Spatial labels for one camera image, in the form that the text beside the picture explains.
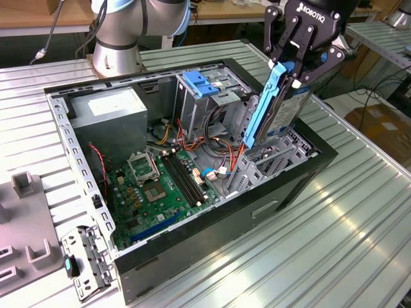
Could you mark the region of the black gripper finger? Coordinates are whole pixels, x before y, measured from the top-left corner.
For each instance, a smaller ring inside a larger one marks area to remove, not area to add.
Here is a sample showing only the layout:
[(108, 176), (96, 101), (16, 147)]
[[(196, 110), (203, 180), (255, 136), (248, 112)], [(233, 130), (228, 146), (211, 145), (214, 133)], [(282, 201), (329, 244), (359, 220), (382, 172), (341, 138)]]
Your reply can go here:
[(295, 67), (292, 71), (292, 76), (290, 77), (290, 86), (293, 89), (298, 89), (303, 83), (310, 84), (311, 82), (314, 82), (345, 60), (344, 52), (340, 48), (332, 45), (328, 49), (326, 61), (322, 65), (311, 71), (303, 71), (303, 62), (306, 59), (306, 55), (315, 38), (315, 34), (316, 29), (314, 26), (308, 26), (304, 31), (304, 36), (302, 37), (302, 42), (298, 48), (296, 56)]
[(264, 52), (273, 63), (295, 61), (295, 47), (291, 45), (297, 31), (297, 6), (270, 5), (265, 9)]

